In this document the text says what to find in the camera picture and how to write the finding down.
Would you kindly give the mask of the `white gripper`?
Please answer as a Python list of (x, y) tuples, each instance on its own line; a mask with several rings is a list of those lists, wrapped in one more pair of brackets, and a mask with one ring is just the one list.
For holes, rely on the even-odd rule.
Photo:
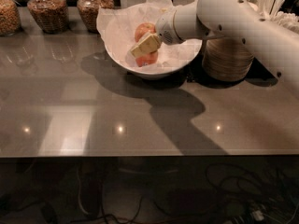
[(141, 57), (158, 50), (162, 42), (166, 45), (181, 44), (183, 40), (178, 36), (174, 18), (175, 9), (167, 10), (156, 22), (156, 33), (146, 32), (130, 49), (130, 53), (135, 57)]

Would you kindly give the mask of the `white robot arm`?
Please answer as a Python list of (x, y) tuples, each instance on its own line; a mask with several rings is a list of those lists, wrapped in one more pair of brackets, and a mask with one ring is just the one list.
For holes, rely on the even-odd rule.
[(195, 0), (166, 11), (156, 33), (131, 48), (138, 58), (189, 39), (231, 38), (242, 44), (291, 91), (299, 92), (299, 34), (258, 14), (246, 0)]

